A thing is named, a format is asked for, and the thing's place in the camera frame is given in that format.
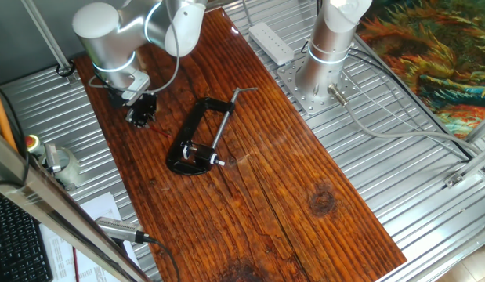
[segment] black cable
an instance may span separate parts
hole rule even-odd
[[[373,66],[373,67],[376,67],[377,69],[381,70],[383,73],[385,73],[386,75],[388,75],[390,78],[392,78],[392,80],[394,80],[404,91],[407,92],[407,89],[406,89],[406,85],[404,85],[399,79],[397,76],[395,76],[395,74],[392,74],[392,72],[387,69],[385,66],[383,66],[381,63],[379,63],[376,58],[374,56],[372,56],[371,54],[367,53],[367,52],[364,52],[364,51],[361,51],[359,49],[355,49],[355,48],[350,48],[350,51],[355,51],[355,52],[359,52],[361,54],[364,54],[365,56],[368,56],[370,59],[374,60],[376,63],[378,64],[375,64],[375,63],[372,63],[360,56],[357,56],[357,55],[354,55],[354,54],[349,54],[349,56],[351,57],[354,57],[362,62],[365,62],[367,64],[369,64],[370,66]]]
[[[307,52],[303,52],[303,50],[305,49],[305,47],[307,45],[308,45],[308,40],[305,42],[305,45],[302,47],[302,50],[300,51],[301,53],[303,53],[303,54],[307,54],[308,53],[308,51]]]
[[[13,105],[10,102],[9,97],[7,97],[5,95],[5,93],[2,91],[2,89],[0,89],[0,94],[2,94],[2,98],[9,105],[9,108],[10,108],[11,112],[13,113],[14,122],[16,123],[17,129],[20,133],[19,141],[20,141],[20,144],[22,145],[20,147],[20,149],[22,149],[21,153],[24,157],[24,172],[23,172],[23,177],[21,179],[21,183],[17,183],[15,181],[11,181],[11,180],[0,180],[0,185],[11,185],[11,186],[15,186],[16,188],[22,188],[24,186],[24,184],[26,183],[26,179],[28,177],[28,171],[29,171],[29,168],[30,168],[30,153],[28,153],[28,147],[26,145],[26,138],[24,136],[23,128],[21,127],[21,124],[19,122],[19,118],[17,117],[16,111],[14,110]]]
[[[174,257],[172,256],[171,251],[169,251],[169,249],[167,249],[161,242],[159,242],[158,240],[156,240],[152,237],[144,237],[143,241],[147,242],[147,243],[157,244],[160,248],[162,248],[165,251],[165,253],[169,256],[169,258],[171,258],[172,266],[174,267],[174,270],[176,271],[176,276],[177,276],[178,282],[180,282],[181,279],[179,277],[178,264],[176,263],[176,260],[174,260]]]

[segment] white power strip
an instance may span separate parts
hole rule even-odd
[[[250,27],[249,36],[279,66],[290,62],[295,57],[292,49],[266,23],[258,23]]]

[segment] keyboard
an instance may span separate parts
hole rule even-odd
[[[52,281],[38,223],[1,194],[0,281]]]

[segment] dark wood grain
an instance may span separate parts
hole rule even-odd
[[[152,88],[172,75],[175,61],[158,47],[142,47],[139,59]],[[75,63],[86,83],[90,60]],[[158,94],[153,125],[175,135],[196,99],[253,86],[218,145],[226,166],[193,177],[166,168],[172,139],[132,127],[104,90],[86,87],[136,214],[172,249],[183,281],[376,280],[405,262],[221,9],[205,15],[199,44]],[[210,144],[221,117],[208,112],[194,141]],[[152,249],[174,281],[170,260]]]

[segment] metal table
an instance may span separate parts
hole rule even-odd
[[[485,244],[484,234],[476,236],[485,227],[485,176],[477,173],[451,189],[444,183],[445,178],[465,165],[462,161],[466,156],[454,144],[445,142],[456,153],[425,137],[367,136],[339,104],[322,113],[306,115],[278,78],[277,65],[249,38],[249,22],[241,2],[226,5],[224,9],[406,255],[408,261],[382,281],[434,280]],[[253,22],[267,23],[295,50],[296,59],[303,57],[299,50],[313,27],[317,14],[315,1],[253,0],[248,1],[248,10]],[[358,39],[356,45],[365,48]],[[348,59],[345,71],[366,94],[359,92],[349,99],[354,112],[371,129],[413,130],[402,122],[405,121],[425,130],[443,130],[418,98],[409,96],[367,64]],[[82,84],[70,85],[66,78],[56,74],[56,68],[51,68],[2,87],[12,98],[27,134],[36,134],[43,142],[68,148],[81,162],[82,181],[71,193],[72,197],[81,204],[111,192],[122,218],[137,222]],[[485,138],[479,139],[476,145],[484,149]],[[476,244],[460,248],[460,244],[471,238],[476,238]],[[133,247],[146,274],[160,279],[149,248],[138,244]],[[439,267],[429,269],[434,262]]]

